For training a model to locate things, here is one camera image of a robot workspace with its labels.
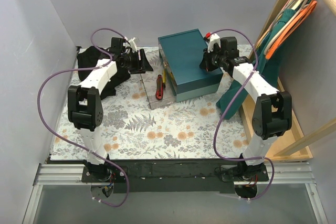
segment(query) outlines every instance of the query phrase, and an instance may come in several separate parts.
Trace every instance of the teal metal box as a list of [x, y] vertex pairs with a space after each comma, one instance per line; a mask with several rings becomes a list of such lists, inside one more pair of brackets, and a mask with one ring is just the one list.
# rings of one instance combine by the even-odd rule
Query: teal metal box
[[207, 48], [198, 29], [159, 37], [159, 52], [176, 94], [181, 102], [218, 90], [223, 72], [200, 68], [203, 49]]

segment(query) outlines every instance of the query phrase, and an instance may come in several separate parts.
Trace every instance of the floral pattern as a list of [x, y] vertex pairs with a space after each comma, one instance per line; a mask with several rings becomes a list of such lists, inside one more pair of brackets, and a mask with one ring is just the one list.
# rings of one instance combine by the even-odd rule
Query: floral pattern
[[[162, 67], [158, 48], [144, 49], [154, 70]], [[251, 49], [248, 45], [239, 45], [239, 50], [241, 56], [248, 56]], [[213, 138], [220, 117], [216, 102], [230, 86], [228, 74], [224, 73], [216, 93], [154, 110], [149, 103], [151, 95], [150, 98], [146, 95], [146, 91], [153, 91], [145, 89], [143, 84], [143, 79], [148, 78], [148, 75], [132, 75], [128, 81], [116, 87], [116, 96], [102, 100], [104, 117], [100, 127], [103, 145], [110, 158], [216, 158]], [[76, 72], [70, 83], [80, 83]], [[66, 104], [57, 133], [83, 144], [78, 130], [68, 120]], [[221, 123], [216, 146], [222, 155], [238, 157], [246, 145], [244, 127], [239, 113], [236, 113], [230, 120]], [[86, 157], [87, 153], [82, 149], [55, 138], [51, 160], [79, 160]]]

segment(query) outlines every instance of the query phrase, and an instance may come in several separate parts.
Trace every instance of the black fabric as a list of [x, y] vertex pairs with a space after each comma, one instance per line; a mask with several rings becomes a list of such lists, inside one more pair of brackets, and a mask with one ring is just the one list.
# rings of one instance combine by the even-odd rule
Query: black fabric
[[[78, 68], [92, 68], [97, 65], [99, 59], [109, 57], [105, 54], [102, 54], [94, 46], [89, 47], [84, 52], [77, 55]], [[78, 71], [78, 76], [81, 81], [84, 81], [87, 76], [91, 73], [92, 70], [87, 71]], [[108, 82], [100, 94], [100, 99], [104, 99], [110, 95], [115, 95], [115, 87], [124, 81], [128, 80], [131, 75], [128, 73], [127, 69], [118, 68], [117, 73], [111, 77], [111, 81]]]

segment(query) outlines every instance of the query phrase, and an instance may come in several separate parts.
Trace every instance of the white wall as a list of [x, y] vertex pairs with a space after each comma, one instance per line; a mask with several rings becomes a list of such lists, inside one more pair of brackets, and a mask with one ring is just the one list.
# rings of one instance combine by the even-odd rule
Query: white wall
[[[50, 0], [0, 0], [0, 223], [21, 223], [38, 164], [51, 134], [37, 114], [37, 91], [51, 73], [70, 68], [76, 48]], [[43, 112], [55, 126], [69, 75], [43, 92]]]
[[[256, 40], [276, 0], [51, 1], [75, 44], [88, 47], [88, 34], [100, 27], [137, 36], [143, 46], [157, 46], [160, 36], [195, 28], [204, 34], [236, 28]], [[111, 33], [96, 36], [102, 46], [108, 46], [110, 39]]]
[[[293, 97], [304, 134], [336, 117], [336, 17], [322, 0], [289, 38], [281, 79]], [[310, 146], [317, 189], [329, 223], [336, 223], [336, 134]]]

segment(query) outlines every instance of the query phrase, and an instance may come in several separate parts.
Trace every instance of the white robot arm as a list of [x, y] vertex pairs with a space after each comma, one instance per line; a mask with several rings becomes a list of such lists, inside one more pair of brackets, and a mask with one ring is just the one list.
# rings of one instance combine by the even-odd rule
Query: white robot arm
[[[126, 41], [126, 38], [112, 38], [108, 50], [113, 54], [113, 61], [105, 67], [93, 70], [79, 85], [68, 88], [69, 121], [79, 130], [85, 147], [107, 159], [109, 157], [101, 140], [100, 124], [103, 120], [101, 92], [110, 78], [117, 73], [117, 67], [126, 68], [131, 74], [153, 71], [144, 50], [137, 49], [135, 38]], [[96, 66], [103, 66], [109, 61], [110, 59], [99, 59]], [[91, 153], [84, 163], [89, 172], [98, 179], [105, 179], [110, 175], [104, 161]]]
[[[208, 42], [208, 47], [203, 51], [203, 60], [199, 67], [206, 71], [222, 67], [243, 85], [254, 67], [248, 58], [239, 56], [237, 39], [219, 38], [217, 34], [207, 34], [204, 39]], [[272, 87], [255, 71], [246, 83], [245, 90], [256, 103], [252, 119], [254, 134], [240, 158], [265, 157], [272, 143], [291, 128], [291, 95]], [[263, 158], [238, 162], [236, 172], [243, 176], [252, 176], [262, 165]]]

